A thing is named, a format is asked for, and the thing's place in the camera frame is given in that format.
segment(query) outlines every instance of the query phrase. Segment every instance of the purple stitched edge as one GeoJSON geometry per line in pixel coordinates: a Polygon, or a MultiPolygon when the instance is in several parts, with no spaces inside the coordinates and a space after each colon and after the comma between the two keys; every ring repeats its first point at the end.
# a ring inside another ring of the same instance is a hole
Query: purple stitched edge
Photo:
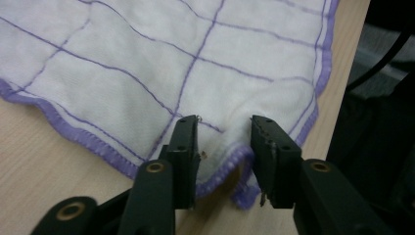
{"type": "MultiPolygon", "coordinates": [[[[328,21],[327,21],[327,31],[326,31],[325,39],[323,41],[323,48],[330,48],[332,43],[333,43],[335,13],[336,13],[338,4],[339,4],[338,0],[332,0],[332,2],[331,2],[330,9],[329,9],[329,14],[328,14],[329,17],[328,17],[328,21]]],[[[322,71],[321,71],[320,76],[317,80],[317,85],[316,85],[316,88],[315,88],[317,97],[324,90],[324,88],[327,84],[327,81],[330,78],[331,65],[332,65],[332,52],[331,52],[331,50],[323,50],[322,53],[323,53],[322,54],[322,64],[323,64],[322,65],[322,71]]],[[[304,143],[305,138],[308,135],[309,131],[311,130],[311,127],[314,125],[315,121],[317,120],[317,117],[318,117],[318,107],[315,106],[313,112],[308,117],[307,121],[305,122],[304,126],[302,127],[302,129],[300,131],[300,134],[296,138],[296,143],[297,144],[302,145],[304,143]]],[[[229,168],[227,171],[230,172],[234,168],[235,167],[229,168]]],[[[219,178],[220,178],[219,171],[217,171],[210,178],[210,180],[208,182],[212,182],[212,180],[214,178],[216,178],[217,176],[219,176],[219,178]]],[[[260,193],[260,190],[259,190],[257,184],[248,186],[248,185],[246,185],[246,180],[243,181],[243,178],[241,178],[241,181],[239,183],[239,185],[241,185],[241,186],[239,187],[239,189],[237,187],[237,189],[235,190],[235,193],[232,196],[232,200],[234,201],[234,203],[237,204],[241,209],[244,209],[244,210],[249,209],[254,204],[254,200],[255,200],[256,196],[260,193]]]]}
{"type": "Polygon", "coordinates": [[[42,111],[49,123],[65,138],[80,144],[90,152],[100,156],[109,165],[120,170],[128,177],[133,178],[135,176],[135,171],[137,170],[136,165],[127,161],[116,149],[98,138],[93,133],[71,126],[60,116],[59,112],[51,103],[43,99],[21,96],[14,93],[14,91],[15,90],[9,85],[9,83],[0,78],[0,96],[2,96],[4,100],[11,103],[36,106],[42,111]]]}
{"type": "MultiPolygon", "coordinates": [[[[330,46],[333,42],[333,32],[334,32],[334,13],[336,12],[338,6],[338,0],[332,0],[330,10],[329,10],[329,18],[327,22],[327,32],[326,37],[323,42],[323,48],[328,48],[326,46],[330,46]]],[[[323,50],[322,55],[322,68],[327,68],[327,66],[331,67],[331,59],[332,59],[332,53],[331,50],[323,50]]],[[[320,73],[320,76],[317,80],[316,85],[316,94],[319,96],[321,92],[324,90],[327,81],[330,77],[331,69],[329,70],[323,70],[320,73]]],[[[28,98],[25,96],[20,96],[18,94],[13,94],[12,96],[8,97],[8,91],[13,91],[11,86],[3,81],[0,78],[0,95],[7,101],[12,103],[22,103],[22,104],[30,104],[35,105],[38,107],[44,114],[45,117],[48,119],[50,124],[63,136],[65,136],[68,140],[76,142],[78,144],[81,144],[82,146],[85,146],[89,151],[92,153],[102,157],[109,165],[113,166],[114,168],[118,169],[128,177],[132,178],[134,177],[133,172],[136,171],[137,166],[134,164],[128,162],[125,158],[121,156],[120,153],[118,153],[113,147],[99,139],[94,134],[86,131],[86,130],[79,130],[78,128],[72,127],[70,124],[68,124],[62,117],[59,116],[59,113],[57,110],[47,101],[41,100],[41,99],[34,99],[34,98],[28,98]],[[102,146],[103,148],[108,148],[108,152],[106,151],[97,151],[98,149],[102,148],[91,148],[87,146],[91,146],[91,143],[93,146],[102,146]]],[[[312,125],[315,123],[315,120],[318,116],[318,109],[317,106],[314,108],[314,111],[310,115],[310,117],[307,119],[306,123],[304,124],[303,128],[301,129],[301,132],[299,136],[296,139],[296,142],[300,145],[302,145],[303,141],[305,140],[306,135],[310,131],[312,125]]],[[[251,155],[248,150],[246,149],[251,148],[248,146],[242,146],[236,150],[233,151],[230,158],[225,161],[225,163],[222,165],[222,167],[204,184],[197,187],[197,195],[199,197],[211,192],[215,187],[217,187],[219,184],[223,183],[225,177],[233,170],[235,167],[240,164],[243,160],[248,160],[253,156],[251,155]],[[211,190],[205,190],[205,193],[201,188],[210,188],[211,190]]],[[[254,203],[254,200],[259,193],[259,189],[256,185],[253,186],[245,186],[246,180],[248,180],[248,176],[250,173],[245,173],[246,168],[244,168],[243,178],[241,179],[239,183],[239,188],[243,190],[237,190],[235,194],[232,196],[232,199],[234,202],[241,207],[242,209],[248,209],[252,206],[254,203]]]]}

